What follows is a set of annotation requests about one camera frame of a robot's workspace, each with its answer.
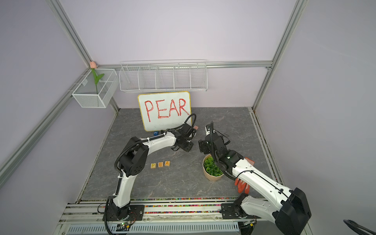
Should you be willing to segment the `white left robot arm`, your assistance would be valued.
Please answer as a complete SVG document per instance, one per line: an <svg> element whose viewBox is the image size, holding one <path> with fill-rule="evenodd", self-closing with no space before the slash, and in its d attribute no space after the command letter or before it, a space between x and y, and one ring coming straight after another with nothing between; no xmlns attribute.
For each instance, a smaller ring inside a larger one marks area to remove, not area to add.
<svg viewBox="0 0 376 235"><path fill-rule="evenodd" d="M127 218L131 213L131 191L137 175L145 168L147 157L166 147L174 151L182 149L189 152L196 132L195 127L183 124L150 138L131 138L114 163L114 168L119 173L118 183L106 206L106 212L111 212L118 220Z"/></svg>

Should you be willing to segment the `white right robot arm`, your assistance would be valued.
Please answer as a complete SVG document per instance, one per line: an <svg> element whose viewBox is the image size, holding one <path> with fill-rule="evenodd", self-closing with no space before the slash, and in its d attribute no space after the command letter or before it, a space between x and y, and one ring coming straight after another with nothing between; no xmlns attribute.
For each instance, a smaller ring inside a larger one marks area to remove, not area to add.
<svg viewBox="0 0 376 235"><path fill-rule="evenodd" d="M243 193L234 206L240 217L254 215L273 222L285 235L300 235L309 219L311 210L306 194L299 188L283 186L256 169L241 154L229 150L217 131L207 131L199 141L200 151L210 154L215 165L229 178L249 185L266 201Z"/></svg>

